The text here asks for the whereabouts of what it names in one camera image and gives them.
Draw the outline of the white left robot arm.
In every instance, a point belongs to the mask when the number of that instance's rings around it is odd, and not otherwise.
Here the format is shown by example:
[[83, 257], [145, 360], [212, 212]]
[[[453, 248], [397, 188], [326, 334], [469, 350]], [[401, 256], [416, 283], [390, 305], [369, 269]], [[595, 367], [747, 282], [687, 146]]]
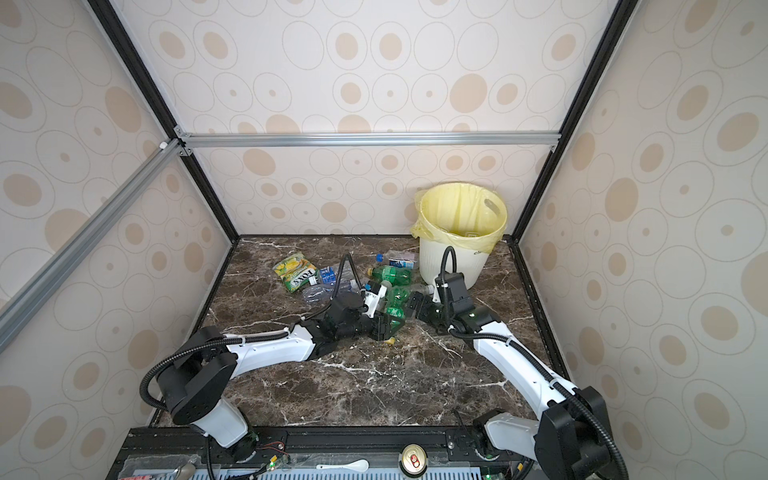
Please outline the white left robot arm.
[[225, 335], [198, 330], [169, 357], [152, 366], [139, 384], [142, 401], [167, 412], [176, 425], [191, 425], [226, 449], [244, 446], [253, 434], [245, 415], [224, 398], [229, 382], [257, 369], [318, 359], [346, 339], [390, 339], [404, 320], [386, 312], [381, 283], [359, 282], [343, 291], [335, 285], [328, 303], [281, 330]]

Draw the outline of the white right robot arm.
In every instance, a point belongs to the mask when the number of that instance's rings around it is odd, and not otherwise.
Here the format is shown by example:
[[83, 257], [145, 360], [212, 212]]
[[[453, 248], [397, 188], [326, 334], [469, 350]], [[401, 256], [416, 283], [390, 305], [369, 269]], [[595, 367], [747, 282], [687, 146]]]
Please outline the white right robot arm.
[[628, 478], [602, 396], [554, 372], [493, 310], [475, 305], [453, 247], [444, 249], [433, 284], [438, 299], [422, 307], [418, 319], [464, 341], [490, 361], [536, 416], [529, 421], [501, 412], [481, 418], [480, 437], [492, 452], [519, 454], [537, 463], [550, 479], [587, 479], [593, 474]]

